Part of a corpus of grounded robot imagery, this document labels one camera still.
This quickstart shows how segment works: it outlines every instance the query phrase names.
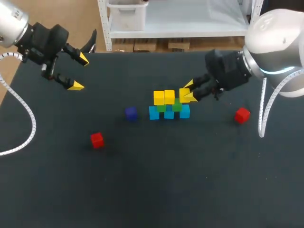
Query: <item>white cable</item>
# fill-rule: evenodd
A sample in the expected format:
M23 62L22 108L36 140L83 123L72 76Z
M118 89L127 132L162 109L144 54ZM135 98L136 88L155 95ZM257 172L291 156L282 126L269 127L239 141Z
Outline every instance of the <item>white cable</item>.
M22 61L22 55L20 55L19 53L12 53L12 52L8 52L8 53L4 53L4 54L0 55L0 61L7 56L13 56ZM12 90L12 88L8 84L6 84L6 82L2 78L1 74L0 74L0 82L23 105L23 107L25 107L25 109L27 110L27 112L30 116L30 119L32 121L32 132L30 133L28 139L23 144L21 144L20 146L14 148L14 149L0 152L0 156L3 156L3 155L7 155L10 153L14 153L18 150L21 150L22 148L27 146L30 143L30 141L32 141L32 139L34 138L35 132L36 132L36 120L35 120L32 110L29 108L29 106L24 102L24 100L18 94L16 94L16 92L14 90Z
M268 119L268 115L271 109L272 104L275 101L276 96L279 94L279 92L281 91L281 89L293 78L304 74L304 70L298 70L293 72L292 74L290 74L289 76L287 76L286 78L284 78L284 80L282 82L280 82L280 84L275 88L275 90L273 91L271 97L269 98L269 101L267 103L267 106L265 108L265 112L263 115L263 109L264 109L264 99L265 99L265 91L266 91L266 82L267 79L264 78L263 79L263 85L262 85L262 94L261 94L261 102L260 102L260 112L259 112L259 117L258 117L258 134L261 138L264 137L265 135L265 129L266 129L266 124L267 124L267 119Z

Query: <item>plastic bin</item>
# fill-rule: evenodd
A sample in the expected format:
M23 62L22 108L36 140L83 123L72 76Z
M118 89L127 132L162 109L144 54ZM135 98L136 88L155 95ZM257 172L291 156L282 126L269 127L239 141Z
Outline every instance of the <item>plastic bin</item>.
M148 2L142 0L109 0L112 24L119 31L142 31L146 23Z

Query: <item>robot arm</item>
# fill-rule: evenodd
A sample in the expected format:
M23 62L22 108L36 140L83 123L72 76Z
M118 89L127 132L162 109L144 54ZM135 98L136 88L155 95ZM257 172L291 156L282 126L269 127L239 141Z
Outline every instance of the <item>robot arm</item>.
M96 30L91 39L79 50L67 43L69 32L60 25L47 29L36 23L30 25L28 15L6 0L0 0L0 45L9 48L15 45L23 56L23 62L28 59L42 65L42 76L48 80L54 79L67 90L84 88L76 81L54 74L58 53L63 51L83 66L89 62L83 52L94 52Z
M207 53L205 62L208 73L185 86L191 91L185 95L189 101L199 101L209 94L218 99L224 91L247 83L251 76L267 78L276 87L304 67L304 13L287 9L267 12L250 24L242 51L223 55L213 50ZM205 88L195 90L203 84ZM280 94L304 95L304 76L288 82Z

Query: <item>red cube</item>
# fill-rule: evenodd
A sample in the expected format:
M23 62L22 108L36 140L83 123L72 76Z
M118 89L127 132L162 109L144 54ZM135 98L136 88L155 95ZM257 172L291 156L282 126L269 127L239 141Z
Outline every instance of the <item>red cube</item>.
M239 122L240 124L243 124L249 119L249 117L250 117L250 112L245 108L240 108L237 111L234 120Z
M103 136L101 135L100 132L95 133L95 134L92 134L92 135L91 135L91 141L92 141L92 144L93 144L93 148L94 148L94 149L103 147L103 146L105 145L105 144L104 144Z

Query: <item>shelf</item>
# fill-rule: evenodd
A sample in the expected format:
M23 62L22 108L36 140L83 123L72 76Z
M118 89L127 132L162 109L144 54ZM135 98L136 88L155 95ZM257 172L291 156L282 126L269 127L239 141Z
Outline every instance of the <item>shelf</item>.
M248 21L237 0L149 0L144 31L118 31L111 38L244 36Z

